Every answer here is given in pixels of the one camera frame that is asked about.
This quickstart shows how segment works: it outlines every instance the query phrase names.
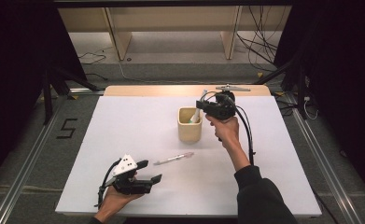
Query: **marker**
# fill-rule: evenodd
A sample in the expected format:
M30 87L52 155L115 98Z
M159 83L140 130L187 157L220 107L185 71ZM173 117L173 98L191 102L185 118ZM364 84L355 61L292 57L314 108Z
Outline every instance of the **marker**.
M164 161L156 161L155 163L153 163L153 165L162 165L162 164L165 164L165 163L170 162L170 161L179 161L182 158L190 158L193 155L194 155L194 152L187 152L187 153L184 153L184 154L181 154L181 155L174 156L172 158L168 158Z
M203 101L206 93L207 93L207 90L203 90L202 97L200 97L200 101ZM197 123L197 121L199 121L199 117L200 117L199 115L200 115L200 109L196 108L196 112L194 113L193 116L191 116L189 123Z

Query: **cup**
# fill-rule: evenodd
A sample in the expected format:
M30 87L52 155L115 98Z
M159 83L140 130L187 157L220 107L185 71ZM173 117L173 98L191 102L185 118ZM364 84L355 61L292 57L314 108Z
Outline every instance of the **cup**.
M200 110L197 123L189 123L196 112L194 106L184 106L178 109L178 136L185 143L195 143L202 137L203 111Z

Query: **white table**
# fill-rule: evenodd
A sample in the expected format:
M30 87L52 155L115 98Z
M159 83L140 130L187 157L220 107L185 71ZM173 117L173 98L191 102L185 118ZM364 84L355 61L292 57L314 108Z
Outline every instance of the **white table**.
M198 97L102 96L93 113L56 212L94 214L97 192L109 166L125 153L149 160L138 179L162 174L150 194L125 206L128 217L236 217L238 187L232 162L214 136L208 120L195 144L178 140L176 115L181 106L195 106ZM321 211L272 96L238 96L252 129L255 164L278 186L295 217L317 217ZM244 125L240 139L247 149ZM193 151L189 159L159 166L152 163Z

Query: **black sleeve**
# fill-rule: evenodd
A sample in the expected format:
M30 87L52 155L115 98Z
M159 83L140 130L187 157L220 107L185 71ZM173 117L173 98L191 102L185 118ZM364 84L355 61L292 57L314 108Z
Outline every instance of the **black sleeve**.
M102 222L100 222L97 218L92 217L92 218L90 219L89 224L103 224L103 223L102 223Z
M261 177L259 167L246 166L234 177L239 188L238 223L297 223L277 186Z

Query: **person's arm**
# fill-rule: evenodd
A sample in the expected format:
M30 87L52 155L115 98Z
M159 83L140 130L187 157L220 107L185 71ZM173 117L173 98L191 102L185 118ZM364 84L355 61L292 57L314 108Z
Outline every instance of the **person's arm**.
M239 124L236 117L217 120L205 116L215 126L215 136L222 140L228 151L236 173L239 192L239 223L297 223L284 204L277 186L269 179L262 178L259 167L250 164L239 141Z
M91 218L90 224L106 223L111 217L117 214L127 203L137 198L142 197L143 194L125 195L115 190L113 186L109 186L97 214Z

